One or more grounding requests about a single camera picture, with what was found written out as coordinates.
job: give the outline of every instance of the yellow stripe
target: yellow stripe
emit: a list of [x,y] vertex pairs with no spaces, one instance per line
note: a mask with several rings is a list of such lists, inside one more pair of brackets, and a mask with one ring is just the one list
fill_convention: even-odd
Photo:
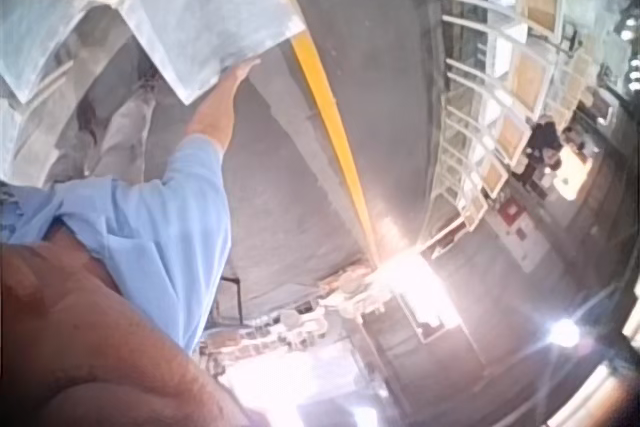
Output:
[[[300,10],[297,0],[291,0],[291,2],[298,9],[300,16],[302,16],[302,11]],[[331,92],[329,79],[327,79],[327,74],[322,66],[318,50],[308,30],[292,38],[291,44],[293,45],[293,50],[309,83],[311,93],[320,111],[320,116],[329,134],[329,139],[335,150],[338,163],[347,182],[347,188],[351,194],[351,199],[353,200],[367,244],[369,245],[371,256],[374,262],[377,263],[378,250],[371,227],[369,210],[367,209],[367,203],[364,199],[362,185],[360,185],[360,177],[358,176],[358,170],[356,169],[351,148],[349,147],[349,141],[347,140],[347,133],[344,130],[342,118],[340,117],[333,93]]]

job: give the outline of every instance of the man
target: man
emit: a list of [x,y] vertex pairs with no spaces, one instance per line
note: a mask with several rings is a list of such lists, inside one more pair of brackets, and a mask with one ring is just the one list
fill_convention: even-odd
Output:
[[2,185],[2,425],[250,425],[187,353],[229,253],[222,156],[255,64],[220,79],[161,181]]
[[526,187],[542,165],[557,172],[562,166],[562,147],[555,122],[548,116],[541,117],[531,130],[524,155],[512,169],[514,178]]

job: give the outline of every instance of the shirt sleeve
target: shirt sleeve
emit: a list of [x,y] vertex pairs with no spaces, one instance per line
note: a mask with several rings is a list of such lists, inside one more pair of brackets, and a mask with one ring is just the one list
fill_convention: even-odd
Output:
[[[116,230],[155,247],[159,266],[153,275],[173,291],[179,342],[189,349],[204,327],[231,246],[222,150],[203,135],[190,135],[162,180],[118,183],[114,192],[121,214]],[[144,289],[140,280],[132,288]]]

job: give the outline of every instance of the light blue shirt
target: light blue shirt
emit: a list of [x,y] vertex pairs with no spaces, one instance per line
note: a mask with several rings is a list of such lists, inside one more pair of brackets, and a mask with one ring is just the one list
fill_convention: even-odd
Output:
[[197,345],[231,246],[222,153],[211,140],[187,137],[162,180],[5,184],[0,202],[2,242],[41,241],[60,218],[140,312],[187,352]]

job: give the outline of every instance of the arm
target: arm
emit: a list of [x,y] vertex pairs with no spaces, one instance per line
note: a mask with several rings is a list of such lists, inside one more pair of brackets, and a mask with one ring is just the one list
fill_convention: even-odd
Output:
[[258,59],[247,60],[231,68],[220,78],[187,126],[187,136],[202,134],[223,152],[227,150],[233,132],[233,99],[240,83],[258,63]]

